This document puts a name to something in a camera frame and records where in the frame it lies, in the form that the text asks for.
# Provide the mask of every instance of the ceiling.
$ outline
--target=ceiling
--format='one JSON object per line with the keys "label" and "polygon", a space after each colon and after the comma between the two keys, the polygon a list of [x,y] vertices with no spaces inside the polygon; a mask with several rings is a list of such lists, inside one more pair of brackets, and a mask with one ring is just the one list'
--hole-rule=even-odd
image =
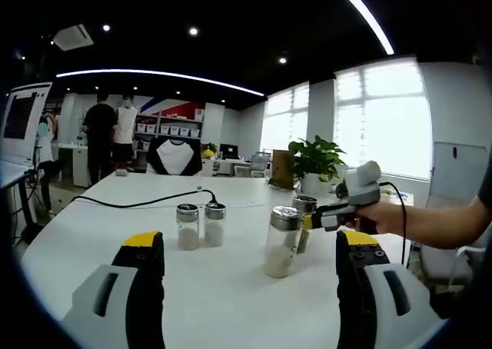
{"label": "ceiling", "polygon": [[[476,52],[466,25],[446,0],[363,2],[395,55],[471,62]],[[2,21],[10,31],[0,59],[5,91],[61,72],[133,68],[209,78],[269,95],[387,57],[347,0],[22,0],[5,12],[10,16]],[[63,52],[50,44],[58,30],[77,24],[86,27],[94,45]],[[109,32],[103,31],[105,24]],[[196,37],[188,34],[192,26],[199,30]],[[280,57],[288,63],[279,64]],[[237,110],[264,100],[204,82],[133,74],[56,78],[52,95],[63,96],[67,88],[95,93],[95,86],[113,94],[136,86],[139,95]]]}

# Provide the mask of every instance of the led strip light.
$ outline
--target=led strip light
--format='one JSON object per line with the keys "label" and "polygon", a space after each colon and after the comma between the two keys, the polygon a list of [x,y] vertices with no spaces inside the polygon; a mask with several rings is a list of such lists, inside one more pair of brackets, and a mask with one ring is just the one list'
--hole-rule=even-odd
{"label": "led strip light", "polygon": [[369,8],[362,2],[362,0],[348,0],[352,5],[359,11],[362,17],[364,17],[364,20],[369,24],[371,27],[373,33],[376,35],[376,37],[379,39],[379,42],[383,46],[384,50],[386,51],[386,54],[388,55],[393,55],[394,50],[393,47],[391,47],[390,42],[387,40],[386,35],[383,32],[383,29],[377,23],[376,18],[373,16],[371,11],[369,11]]}
{"label": "led strip light", "polygon": [[172,72],[163,72],[163,71],[132,70],[132,69],[128,69],[128,68],[103,68],[103,69],[99,69],[99,70],[82,70],[82,71],[65,72],[63,74],[57,74],[56,77],[57,78],[65,78],[67,76],[88,75],[88,74],[104,74],[104,73],[112,73],[112,72],[123,72],[123,73],[128,73],[128,74],[147,74],[147,75],[171,76],[173,78],[187,78],[189,80],[207,82],[209,84],[220,85],[220,86],[224,86],[226,88],[241,90],[241,91],[245,91],[245,92],[250,93],[250,94],[259,95],[260,97],[264,97],[264,94],[260,93],[259,91],[254,91],[254,90],[242,88],[241,86],[226,84],[225,82],[210,80],[208,78],[199,78],[197,76],[175,74]]}

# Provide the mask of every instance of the glass jar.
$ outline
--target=glass jar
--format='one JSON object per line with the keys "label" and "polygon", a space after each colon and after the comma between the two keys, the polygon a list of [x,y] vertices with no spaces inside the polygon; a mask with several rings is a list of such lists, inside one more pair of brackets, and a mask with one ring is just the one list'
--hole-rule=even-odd
{"label": "glass jar", "polygon": [[194,204],[180,204],[176,208],[178,223],[178,249],[193,251],[198,248],[200,236],[200,221],[198,207]]}
{"label": "glass jar", "polygon": [[302,212],[293,207],[277,206],[271,210],[263,272],[284,278],[291,272],[298,248]]}
{"label": "glass jar", "polygon": [[220,247],[224,240],[225,205],[208,203],[205,205],[205,245]]}
{"label": "glass jar", "polygon": [[310,229],[308,229],[306,224],[304,224],[304,216],[306,214],[313,214],[317,208],[317,199],[312,197],[305,197],[303,195],[296,195],[292,199],[292,207],[298,209],[303,213],[302,216],[302,229],[301,236],[299,237],[298,254],[304,253],[306,247],[308,246],[308,240],[310,237]]}

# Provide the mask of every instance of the person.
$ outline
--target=person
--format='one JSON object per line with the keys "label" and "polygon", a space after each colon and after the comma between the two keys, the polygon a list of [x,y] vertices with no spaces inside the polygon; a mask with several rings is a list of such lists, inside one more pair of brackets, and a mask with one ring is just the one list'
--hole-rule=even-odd
{"label": "person", "polygon": [[82,125],[87,134],[88,169],[91,185],[111,173],[111,146],[117,124],[115,110],[106,104],[108,94],[98,93],[98,102],[92,106]]}
{"label": "person", "polygon": [[[477,240],[492,221],[492,154],[477,197],[470,205],[450,209],[405,207],[407,238],[435,248],[458,248]],[[379,202],[357,210],[359,217],[377,223],[380,234],[403,235],[400,205]],[[492,311],[492,243],[489,242],[480,270],[457,299],[454,313],[446,325],[425,347],[473,347],[488,332]]]}
{"label": "person", "polygon": [[123,95],[121,107],[116,110],[118,123],[113,146],[113,162],[116,168],[126,168],[133,156],[133,131],[138,110],[132,105],[132,100],[131,95]]}
{"label": "person", "polygon": [[43,114],[40,121],[41,129],[36,136],[37,155],[35,160],[38,163],[37,169],[41,173],[41,196],[48,216],[53,218],[55,213],[52,211],[52,200],[49,194],[49,182],[63,169],[61,160],[53,160],[52,141],[58,130],[58,120],[52,112]]}

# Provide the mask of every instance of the window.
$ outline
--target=window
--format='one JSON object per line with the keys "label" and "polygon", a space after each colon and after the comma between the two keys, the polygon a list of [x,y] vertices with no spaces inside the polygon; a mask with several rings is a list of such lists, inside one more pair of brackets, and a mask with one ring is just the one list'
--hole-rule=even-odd
{"label": "window", "polygon": [[414,58],[336,74],[334,141],[350,166],[376,161],[389,175],[428,180],[432,132],[424,81]]}
{"label": "window", "polygon": [[268,98],[264,108],[261,150],[288,149],[308,131],[309,82]]}

